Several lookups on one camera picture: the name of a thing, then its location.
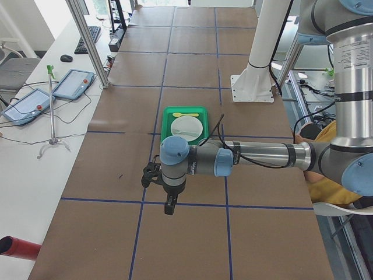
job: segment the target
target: orange fabric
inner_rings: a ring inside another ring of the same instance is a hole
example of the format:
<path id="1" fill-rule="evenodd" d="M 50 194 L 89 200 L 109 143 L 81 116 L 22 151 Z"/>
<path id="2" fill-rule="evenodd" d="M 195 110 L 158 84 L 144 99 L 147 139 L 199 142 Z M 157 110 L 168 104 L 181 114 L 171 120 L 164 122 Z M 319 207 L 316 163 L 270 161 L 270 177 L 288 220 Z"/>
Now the orange fabric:
<path id="1" fill-rule="evenodd" d="M 336 121 L 333 121 L 319 133 L 315 142 L 330 142 L 335 136 Z M 343 207 L 361 198 L 360 195 L 348 191 L 340 184 L 326 177 L 315 183 L 307 182 L 307 184 L 313 203 L 328 202 Z"/>

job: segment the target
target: tiled surface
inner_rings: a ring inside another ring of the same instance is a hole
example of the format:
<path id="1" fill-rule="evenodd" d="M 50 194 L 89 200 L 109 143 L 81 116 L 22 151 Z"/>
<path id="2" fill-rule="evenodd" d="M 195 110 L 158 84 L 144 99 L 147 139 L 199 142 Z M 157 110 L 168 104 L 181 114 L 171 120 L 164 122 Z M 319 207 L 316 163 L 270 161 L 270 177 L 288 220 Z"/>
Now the tiled surface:
<path id="1" fill-rule="evenodd" d="M 135 10 L 131 25 L 138 26 L 171 26 L 175 7 L 143 7 Z"/>
<path id="2" fill-rule="evenodd" d="M 224 89 L 221 95 L 226 135 L 291 137 L 290 124 L 279 96 L 273 103 L 235 103 L 231 90 Z"/>
<path id="3" fill-rule="evenodd" d="M 141 201 L 148 134 L 87 133 L 62 197 Z"/>
<path id="4" fill-rule="evenodd" d="M 119 52 L 109 75 L 115 86 L 161 86 L 166 54 Z"/>
<path id="5" fill-rule="evenodd" d="M 170 53 L 216 54 L 214 28 L 175 27 L 171 35 Z"/>
<path id="6" fill-rule="evenodd" d="M 280 98 L 233 103 L 228 90 L 247 64 L 253 10 L 142 8 L 131 24 L 31 280 L 333 279 L 299 170 L 188 176 L 174 216 L 162 186 L 140 183 L 167 106 L 205 106 L 210 129 L 223 112 L 225 139 L 291 141 Z"/>
<path id="7" fill-rule="evenodd" d="M 167 87 L 162 91 L 157 122 L 157 133 L 161 133 L 163 111 L 168 106 L 203 106 L 207 109 L 209 130 L 218 122 L 221 115 L 218 89 L 180 89 Z"/>
<path id="8" fill-rule="evenodd" d="M 89 131 L 142 132 L 154 130 L 161 89 L 115 87 L 103 91 Z"/>
<path id="9" fill-rule="evenodd" d="M 216 55 L 169 54 L 164 85 L 189 88 L 219 87 Z"/>
<path id="10" fill-rule="evenodd" d="M 256 28 L 258 20 L 252 8 L 217 8 L 217 27 Z"/>
<path id="11" fill-rule="evenodd" d="M 250 54 L 255 29 L 219 28 L 219 54 Z"/>
<path id="12" fill-rule="evenodd" d="M 176 8 L 173 26 L 215 27 L 215 9 Z"/>
<path id="13" fill-rule="evenodd" d="M 145 205 L 132 279 L 230 278 L 224 208 Z"/>
<path id="14" fill-rule="evenodd" d="M 170 27 L 129 26 L 119 51 L 166 53 Z"/>
<path id="15" fill-rule="evenodd" d="M 219 55 L 221 86 L 231 88 L 231 75 L 240 75 L 248 61 L 249 55 Z"/>
<path id="16" fill-rule="evenodd" d="M 334 279 L 311 211 L 229 212 L 234 279 Z"/>
<path id="17" fill-rule="evenodd" d="M 127 279 L 139 212 L 136 204 L 60 201 L 29 280 Z"/>

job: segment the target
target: red cylinder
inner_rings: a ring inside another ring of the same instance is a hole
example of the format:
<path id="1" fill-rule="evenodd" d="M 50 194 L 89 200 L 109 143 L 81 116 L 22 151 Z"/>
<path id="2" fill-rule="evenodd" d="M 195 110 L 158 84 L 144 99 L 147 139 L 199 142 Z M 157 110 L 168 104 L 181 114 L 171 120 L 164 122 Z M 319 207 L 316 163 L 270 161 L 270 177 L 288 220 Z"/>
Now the red cylinder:
<path id="1" fill-rule="evenodd" d="M 41 245 L 6 236 L 0 240 L 0 255 L 35 261 Z"/>

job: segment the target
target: green clip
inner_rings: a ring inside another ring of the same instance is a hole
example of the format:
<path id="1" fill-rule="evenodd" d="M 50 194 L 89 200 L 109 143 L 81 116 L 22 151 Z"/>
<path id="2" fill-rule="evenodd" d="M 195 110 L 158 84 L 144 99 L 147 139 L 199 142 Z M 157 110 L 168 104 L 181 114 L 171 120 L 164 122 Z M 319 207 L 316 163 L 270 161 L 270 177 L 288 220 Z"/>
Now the green clip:
<path id="1" fill-rule="evenodd" d="M 47 69 L 48 69 L 48 74 L 51 74 L 52 78 L 54 79 L 54 75 L 53 75 L 53 65 L 47 65 Z"/>

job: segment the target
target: computer mouse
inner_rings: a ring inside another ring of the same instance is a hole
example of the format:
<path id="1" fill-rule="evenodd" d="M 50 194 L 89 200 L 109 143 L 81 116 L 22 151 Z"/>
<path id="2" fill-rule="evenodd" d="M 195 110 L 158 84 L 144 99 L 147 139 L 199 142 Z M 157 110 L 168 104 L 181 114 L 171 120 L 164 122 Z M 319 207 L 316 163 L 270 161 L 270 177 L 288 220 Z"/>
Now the computer mouse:
<path id="1" fill-rule="evenodd" d="M 72 61 L 72 57 L 70 55 L 67 55 L 67 54 L 63 54 L 59 60 L 61 60 L 62 62 L 71 62 Z"/>

